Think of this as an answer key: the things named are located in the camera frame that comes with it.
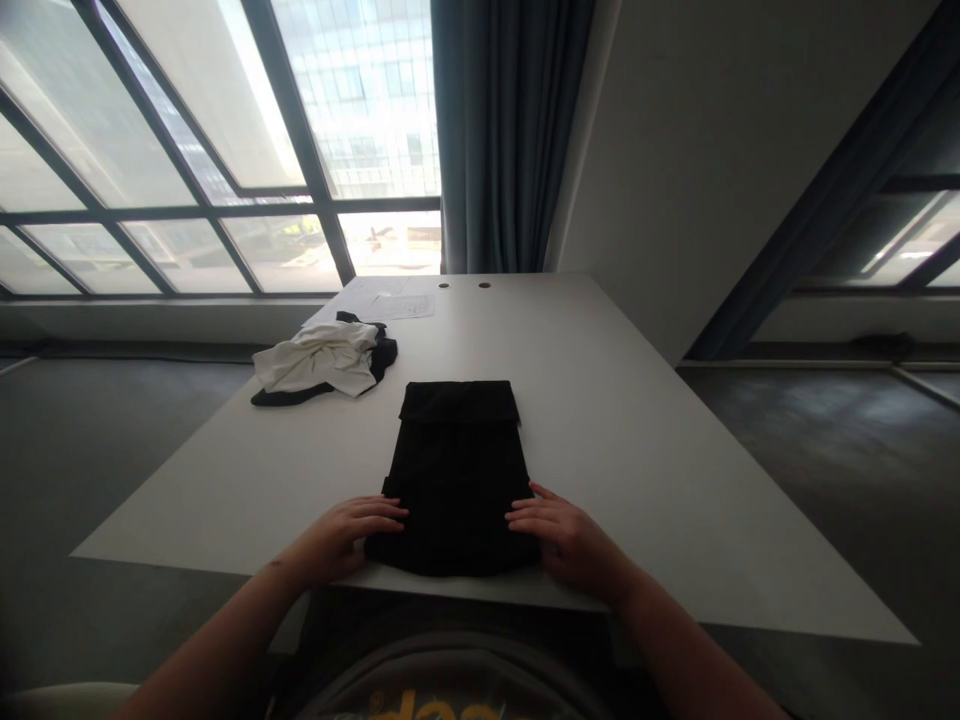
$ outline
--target window frame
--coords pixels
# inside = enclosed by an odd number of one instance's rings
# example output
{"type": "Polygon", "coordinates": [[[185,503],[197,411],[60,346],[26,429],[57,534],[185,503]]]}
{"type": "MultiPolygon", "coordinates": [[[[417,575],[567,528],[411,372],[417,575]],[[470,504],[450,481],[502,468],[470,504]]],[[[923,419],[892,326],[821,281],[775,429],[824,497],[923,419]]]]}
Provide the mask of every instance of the window frame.
{"type": "Polygon", "coordinates": [[[279,215],[316,215],[324,238],[330,248],[331,256],[336,264],[341,283],[346,286],[356,272],[350,253],[347,249],[343,229],[338,216],[350,213],[369,212],[408,212],[421,210],[440,210],[439,196],[425,197],[393,197],[370,199],[334,200],[327,186],[323,162],[317,148],[313,132],[307,119],[306,111],[300,98],[296,78],[291,67],[280,28],[269,0],[241,0],[247,22],[253,33],[254,41],[260,52],[264,69],[280,108],[281,116],[287,127],[287,132],[293,144],[297,161],[303,172],[306,185],[296,188],[242,188],[227,169],[222,159],[216,153],[213,145],[203,133],[199,124],[189,112],[186,104],[176,92],[172,83],[164,75],[159,63],[153,58],[146,45],[133,29],[132,24],[124,16],[114,0],[99,0],[101,7],[110,15],[110,18],[126,36],[131,46],[140,56],[147,69],[156,79],[161,89],[166,93],[174,108],[180,113],[187,126],[194,133],[203,149],[207,152],[217,169],[223,174],[231,189],[240,198],[253,197],[284,197],[293,195],[309,195],[310,202],[271,203],[264,205],[214,205],[207,198],[195,177],[192,169],[186,162],[173,136],[167,129],[158,111],[153,106],[145,89],[134,74],[133,68],[127,62],[120,47],[104,24],[95,0],[71,0],[80,18],[96,40],[101,51],[117,73],[120,81],[130,94],[145,121],[153,131],[158,142],[170,158],[181,179],[193,197],[196,205],[178,207],[141,207],[141,208],[108,208],[100,201],[96,194],[87,186],[80,175],[63,157],[57,148],[45,137],[43,131],[37,127],[31,118],[17,105],[0,86],[0,112],[6,117],[14,129],[23,139],[33,147],[40,158],[47,163],[60,180],[83,203],[82,210],[46,210],[28,212],[4,212],[0,208],[0,225],[8,227],[30,249],[37,253],[54,270],[63,276],[79,295],[25,295],[13,292],[0,283],[0,297],[9,300],[94,300],[117,301],[139,299],[215,299],[215,298],[329,298],[335,292],[266,292],[240,253],[223,223],[224,218],[243,217],[271,217],[279,215]],[[240,274],[250,288],[248,293],[183,293],[178,292],[167,280],[166,276],[150,260],[139,245],[127,234],[121,225],[126,221],[150,220],[193,220],[203,219],[210,223],[224,249],[233,260],[240,274]],[[160,294],[96,294],[88,288],[82,280],[51,253],[47,252],[40,243],[36,242],[29,233],[24,232],[24,225],[51,225],[71,223],[96,223],[102,225],[130,259],[143,271],[160,291],[160,294]]]}
{"type": "MultiPolygon", "coordinates": [[[[941,175],[894,175],[888,179],[877,195],[902,195],[910,193],[939,193],[960,190],[960,174],[941,175]]],[[[923,297],[960,296],[960,287],[931,287],[930,283],[960,262],[960,232],[944,243],[933,255],[914,268],[896,285],[888,286],[831,286],[797,287],[792,295],[857,296],[857,297],[923,297]]]]}

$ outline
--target white table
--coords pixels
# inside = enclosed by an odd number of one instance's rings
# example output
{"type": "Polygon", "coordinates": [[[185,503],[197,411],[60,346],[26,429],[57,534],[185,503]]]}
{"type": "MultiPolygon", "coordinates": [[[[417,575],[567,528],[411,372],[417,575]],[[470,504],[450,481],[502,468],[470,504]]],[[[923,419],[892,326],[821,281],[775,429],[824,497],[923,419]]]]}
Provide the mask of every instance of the white table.
{"type": "MultiPolygon", "coordinates": [[[[253,574],[328,506],[379,492],[408,382],[507,379],[530,477],[701,622],[916,642],[589,277],[417,277],[404,292],[435,293],[435,315],[389,323],[400,356],[378,387],[267,409],[251,380],[74,555],[253,574]]],[[[348,584],[598,607],[539,569],[370,566],[348,584]]]]}

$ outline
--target curtain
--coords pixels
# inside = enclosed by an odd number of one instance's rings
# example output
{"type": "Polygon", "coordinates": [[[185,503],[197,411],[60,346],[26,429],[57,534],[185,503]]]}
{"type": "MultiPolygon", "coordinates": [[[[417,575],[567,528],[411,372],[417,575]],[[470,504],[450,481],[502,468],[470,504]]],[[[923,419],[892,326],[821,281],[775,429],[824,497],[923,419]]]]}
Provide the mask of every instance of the curtain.
{"type": "Polygon", "coordinates": [[[432,0],[443,271],[540,272],[593,0],[432,0]]]}
{"type": "Polygon", "coordinates": [[[736,358],[960,93],[960,3],[944,2],[694,343],[736,358]]]}

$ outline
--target paper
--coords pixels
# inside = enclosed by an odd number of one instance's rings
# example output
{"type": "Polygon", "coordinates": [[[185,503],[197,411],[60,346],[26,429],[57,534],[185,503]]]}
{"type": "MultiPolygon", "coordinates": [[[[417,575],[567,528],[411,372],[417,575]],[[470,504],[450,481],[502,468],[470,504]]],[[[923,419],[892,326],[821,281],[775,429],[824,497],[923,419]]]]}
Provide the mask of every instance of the paper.
{"type": "Polygon", "coordinates": [[[367,320],[366,311],[378,297],[399,295],[406,286],[408,277],[363,277],[354,278],[320,310],[311,315],[301,327],[313,327],[337,319],[337,312],[352,312],[361,320],[367,320]]]}
{"type": "Polygon", "coordinates": [[[399,295],[406,287],[408,277],[354,278],[341,292],[356,295],[399,295]]]}
{"type": "Polygon", "coordinates": [[[354,278],[336,297],[310,316],[301,327],[313,327],[337,319],[341,310],[364,322],[431,317],[433,295],[400,295],[408,277],[354,278]]]}
{"type": "Polygon", "coordinates": [[[373,322],[432,316],[433,295],[378,295],[360,319],[373,322]]]}

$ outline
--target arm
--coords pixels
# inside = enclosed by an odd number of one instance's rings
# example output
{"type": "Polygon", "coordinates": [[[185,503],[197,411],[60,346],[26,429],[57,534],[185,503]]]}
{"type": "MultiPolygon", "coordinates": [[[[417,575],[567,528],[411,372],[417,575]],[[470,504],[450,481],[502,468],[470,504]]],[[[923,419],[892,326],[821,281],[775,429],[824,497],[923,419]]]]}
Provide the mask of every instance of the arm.
{"type": "Polygon", "coordinates": [[[287,611],[312,585],[363,564],[360,538],[399,532],[407,511],[383,496],[333,507],[254,575],[125,702],[114,720],[232,717],[287,611]]]}
{"type": "Polygon", "coordinates": [[[640,647],[660,696],[678,720],[787,715],[657,582],[575,505],[530,483],[510,529],[543,543],[551,575],[606,602],[640,647]]]}

